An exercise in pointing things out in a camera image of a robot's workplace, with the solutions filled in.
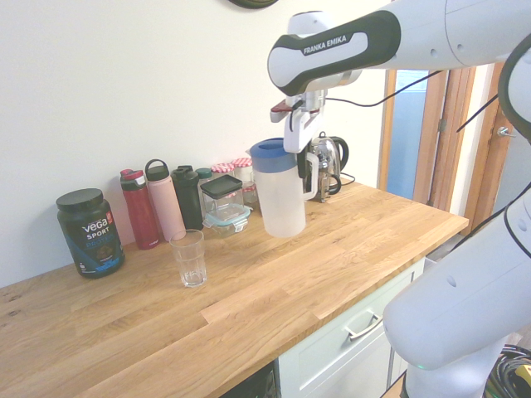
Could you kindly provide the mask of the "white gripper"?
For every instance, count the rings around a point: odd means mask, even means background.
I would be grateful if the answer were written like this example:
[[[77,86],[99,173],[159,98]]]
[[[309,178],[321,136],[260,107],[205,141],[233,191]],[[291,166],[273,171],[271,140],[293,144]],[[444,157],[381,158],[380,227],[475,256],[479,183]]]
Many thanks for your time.
[[[307,178],[309,166],[304,149],[306,145],[322,130],[324,115],[321,111],[308,112],[293,110],[285,121],[284,150],[297,153],[297,169],[299,178]]]

